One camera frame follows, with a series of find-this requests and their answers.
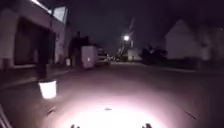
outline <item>white building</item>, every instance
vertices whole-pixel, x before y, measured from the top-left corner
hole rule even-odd
[[[38,34],[50,30],[54,37],[51,60],[60,61],[64,54],[65,22],[67,9],[54,11],[36,0],[19,0],[0,12],[0,69],[35,64]]]

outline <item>street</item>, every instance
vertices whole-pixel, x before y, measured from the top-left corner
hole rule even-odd
[[[55,79],[58,96],[52,100],[41,97],[35,82],[0,92],[13,128],[224,126],[221,75],[113,64]]]

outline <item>house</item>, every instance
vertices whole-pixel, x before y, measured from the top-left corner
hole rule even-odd
[[[0,69],[37,63],[37,47],[49,38],[49,62],[64,56],[66,7],[50,10],[37,0],[18,0],[0,12]]]
[[[165,47],[168,59],[198,58],[201,54],[194,34],[181,20],[166,35]]]

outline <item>night sky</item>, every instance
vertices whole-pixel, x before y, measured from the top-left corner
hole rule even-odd
[[[144,47],[164,38],[178,19],[190,24],[224,24],[222,0],[67,0],[69,22],[82,36],[109,53],[120,46],[121,34],[135,19],[134,41]]]

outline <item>white bucket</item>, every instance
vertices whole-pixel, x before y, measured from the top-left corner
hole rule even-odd
[[[42,97],[44,99],[52,99],[56,97],[57,95],[57,82],[54,81],[48,81],[48,82],[39,82],[40,91],[42,94]]]

